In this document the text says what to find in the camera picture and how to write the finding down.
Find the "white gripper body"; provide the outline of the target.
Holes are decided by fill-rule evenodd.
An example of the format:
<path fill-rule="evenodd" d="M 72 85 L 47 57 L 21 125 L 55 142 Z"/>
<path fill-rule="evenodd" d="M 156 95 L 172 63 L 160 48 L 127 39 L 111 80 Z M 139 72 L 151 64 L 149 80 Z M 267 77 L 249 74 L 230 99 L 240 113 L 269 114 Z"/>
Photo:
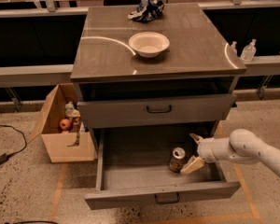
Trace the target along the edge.
<path fill-rule="evenodd" d="M 213 152 L 213 144 L 215 143 L 214 138 L 205 138 L 198 141 L 197 152 L 199 157 L 207 163 L 216 162 L 217 159 Z"/>

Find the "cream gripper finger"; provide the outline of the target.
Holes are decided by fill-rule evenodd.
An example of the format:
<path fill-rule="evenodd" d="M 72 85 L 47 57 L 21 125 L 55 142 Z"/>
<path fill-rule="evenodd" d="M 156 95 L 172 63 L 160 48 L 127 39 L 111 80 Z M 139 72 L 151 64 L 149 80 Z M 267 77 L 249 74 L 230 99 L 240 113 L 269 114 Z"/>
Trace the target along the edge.
<path fill-rule="evenodd" d="M 192 156 L 189 161 L 182 167 L 180 173 L 189 175 L 204 166 L 204 160 L 201 157 Z"/>
<path fill-rule="evenodd" d="M 201 136 L 199 136 L 198 134 L 195 134 L 195 133 L 191 133 L 189 136 L 194 140 L 194 142 L 197 145 L 199 145 L 203 140 L 203 138 Z"/>

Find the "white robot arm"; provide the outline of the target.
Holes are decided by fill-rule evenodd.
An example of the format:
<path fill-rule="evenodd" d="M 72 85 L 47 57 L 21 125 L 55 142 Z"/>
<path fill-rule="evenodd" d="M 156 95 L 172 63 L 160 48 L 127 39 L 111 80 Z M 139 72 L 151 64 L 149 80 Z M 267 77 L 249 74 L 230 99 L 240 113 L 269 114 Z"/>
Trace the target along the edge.
<path fill-rule="evenodd" d="M 225 138 L 202 138 L 195 133 L 190 136 L 198 145 L 198 155 L 193 155 L 182 167 L 182 175 L 189 175 L 206 163 L 230 161 L 241 164 L 261 162 L 280 177 L 280 149 L 266 144 L 248 130 L 234 130 Z"/>

